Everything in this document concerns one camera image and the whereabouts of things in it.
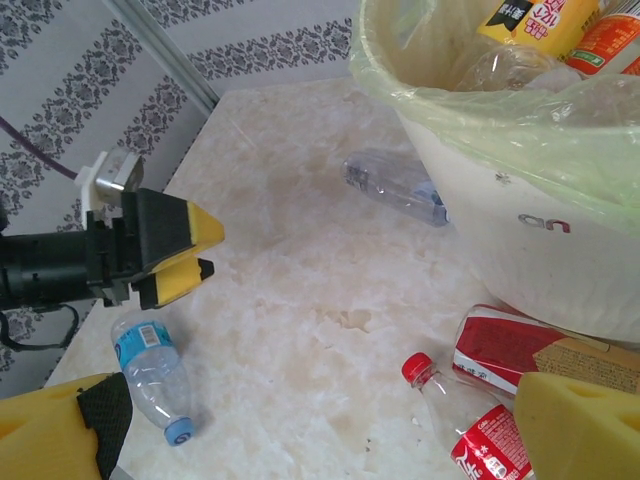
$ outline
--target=red bottle cap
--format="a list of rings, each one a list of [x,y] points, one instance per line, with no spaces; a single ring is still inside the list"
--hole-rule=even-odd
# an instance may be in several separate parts
[[[424,353],[416,353],[411,355],[409,359],[404,362],[402,366],[402,375],[407,379],[407,382],[413,384],[416,379],[422,375],[427,369],[431,368],[433,360],[431,360]]]

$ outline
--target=red bottle label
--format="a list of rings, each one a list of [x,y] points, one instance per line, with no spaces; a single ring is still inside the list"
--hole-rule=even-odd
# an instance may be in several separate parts
[[[531,472],[513,415],[499,405],[478,420],[451,452],[469,480],[516,480]]]

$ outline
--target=blue bottle label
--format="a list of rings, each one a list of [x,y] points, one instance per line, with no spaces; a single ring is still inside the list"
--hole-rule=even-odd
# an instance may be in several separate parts
[[[167,327],[159,322],[145,322],[123,333],[114,349],[120,368],[124,370],[140,353],[156,347],[173,347]]]

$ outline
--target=yellow bottle label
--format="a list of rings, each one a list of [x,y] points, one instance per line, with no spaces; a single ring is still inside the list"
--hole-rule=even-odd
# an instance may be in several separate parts
[[[478,33],[564,59],[611,0],[505,0]]]

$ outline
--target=blue bottle cap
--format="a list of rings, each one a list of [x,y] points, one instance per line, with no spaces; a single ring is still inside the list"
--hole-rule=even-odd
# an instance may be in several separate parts
[[[195,431],[193,421],[189,417],[183,417],[164,430],[164,438],[167,439],[169,445],[177,447],[193,437]]]

